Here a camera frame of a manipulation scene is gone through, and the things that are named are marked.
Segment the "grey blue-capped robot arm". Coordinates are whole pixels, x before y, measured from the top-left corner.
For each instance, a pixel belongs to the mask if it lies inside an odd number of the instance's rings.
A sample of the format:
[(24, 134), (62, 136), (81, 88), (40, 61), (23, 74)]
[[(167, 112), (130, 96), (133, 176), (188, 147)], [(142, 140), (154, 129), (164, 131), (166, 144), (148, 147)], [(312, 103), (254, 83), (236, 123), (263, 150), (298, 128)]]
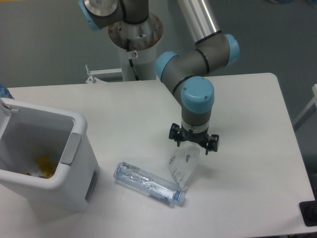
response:
[(210, 3), (176, 1), (195, 43), (183, 56), (173, 51), (157, 54), (163, 25), (146, 0), (81, 0), (78, 5), (92, 30), (108, 29), (123, 80), (159, 79), (180, 104), (182, 122), (171, 126), (169, 139), (217, 151), (219, 136), (208, 134), (214, 87), (206, 76), (236, 61), (240, 47), (232, 35), (222, 33)]

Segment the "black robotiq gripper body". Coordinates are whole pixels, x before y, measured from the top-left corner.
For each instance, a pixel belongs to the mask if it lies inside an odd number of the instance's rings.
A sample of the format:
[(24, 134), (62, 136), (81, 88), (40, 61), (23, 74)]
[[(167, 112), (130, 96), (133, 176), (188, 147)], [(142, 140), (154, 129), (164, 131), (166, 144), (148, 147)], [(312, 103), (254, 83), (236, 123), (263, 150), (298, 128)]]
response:
[(201, 147), (205, 147), (208, 143), (208, 127), (199, 133), (195, 133), (191, 130), (186, 130), (184, 127), (181, 127), (182, 140), (180, 143), (185, 141), (190, 141), (196, 144), (199, 144)]

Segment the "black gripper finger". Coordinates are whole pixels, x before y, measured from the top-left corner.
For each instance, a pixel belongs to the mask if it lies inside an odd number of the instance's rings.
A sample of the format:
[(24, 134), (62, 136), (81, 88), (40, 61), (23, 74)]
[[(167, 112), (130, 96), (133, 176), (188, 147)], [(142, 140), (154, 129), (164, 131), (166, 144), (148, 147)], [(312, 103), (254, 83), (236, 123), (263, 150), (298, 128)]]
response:
[(174, 140), (177, 143), (177, 147), (180, 147), (181, 143), (185, 141), (185, 138), (182, 133), (182, 128), (176, 123), (173, 123), (171, 125), (168, 138), (170, 140)]
[(205, 148), (205, 155), (208, 155), (210, 151), (217, 152), (219, 147), (219, 135), (205, 135), (201, 142), (201, 147)]

